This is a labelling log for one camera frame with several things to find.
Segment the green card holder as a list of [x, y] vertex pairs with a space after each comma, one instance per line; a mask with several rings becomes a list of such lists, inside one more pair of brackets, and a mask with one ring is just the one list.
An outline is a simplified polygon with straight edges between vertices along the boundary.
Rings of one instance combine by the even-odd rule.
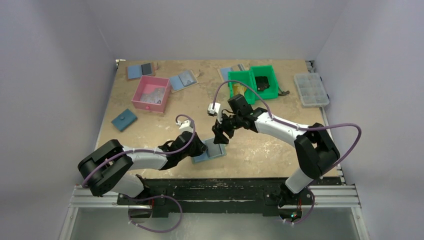
[[205, 161], [213, 160], [216, 158], [224, 157], [227, 155], [225, 150], [225, 144], [215, 144], [214, 138], [208, 138], [203, 141], [207, 146], [207, 151], [199, 156], [192, 157], [192, 163], [198, 164]]

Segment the dark grey credit card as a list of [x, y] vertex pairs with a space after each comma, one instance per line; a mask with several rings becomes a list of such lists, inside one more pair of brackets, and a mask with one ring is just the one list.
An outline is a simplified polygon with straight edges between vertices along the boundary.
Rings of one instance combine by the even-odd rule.
[[214, 144], [214, 140], [206, 141], [208, 147], [207, 156], [209, 159], [220, 158], [226, 155], [224, 144]]

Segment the orange and white credit card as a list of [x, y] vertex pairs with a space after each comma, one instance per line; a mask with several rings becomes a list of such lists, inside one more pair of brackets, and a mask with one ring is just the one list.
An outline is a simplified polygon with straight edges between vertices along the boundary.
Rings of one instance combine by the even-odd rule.
[[232, 90], [233, 90], [233, 95], [245, 95], [245, 92], [247, 90], [247, 88], [244, 85], [241, 85], [240, 83], [234, 83], [232, 84]]

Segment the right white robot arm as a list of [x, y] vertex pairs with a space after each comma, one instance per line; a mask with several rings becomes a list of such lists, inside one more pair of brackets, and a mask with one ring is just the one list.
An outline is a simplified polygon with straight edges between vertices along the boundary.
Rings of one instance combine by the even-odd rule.
[[237, 94], [228, 100], [231, 110], [225, 114], [220, 104], [211, 103], [207, 113], [216, 118], [212, 127], [214, 144], [227, 145], [240, 128], [265, 134], [295, 148], [299, 168], [270, 197], [282, 207], [298, 203], [301, 192], [322, 177], [340, 158], [340, 152], [323, 125], [312, 126], [285, 122], [267, 109], [253, 108], [245, 97]]

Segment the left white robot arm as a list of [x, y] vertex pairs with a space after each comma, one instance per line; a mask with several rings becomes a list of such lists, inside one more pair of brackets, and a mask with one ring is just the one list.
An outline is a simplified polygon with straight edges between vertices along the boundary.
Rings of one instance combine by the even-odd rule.
[[174, 140], [155, 148], [131, 148], [111, 139], [86, 156], [77, 165], [83, 177], [82, 187], [95, 197], [108, 192], [123, 193], [138, 205], [146, 203], [149, 191], [140, 176], [132, 170], [164, 171], [176, 167], [187, 157], [198, 157], [208, 150], [197, 133], [184, 131]]

